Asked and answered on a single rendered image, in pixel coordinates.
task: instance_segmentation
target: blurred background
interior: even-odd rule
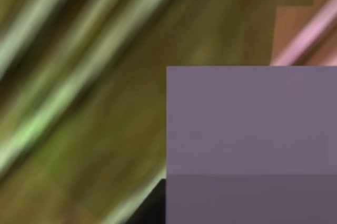
[[[167,66],[337,65],[337,0],[0,0],[0,223],[124,223]]]

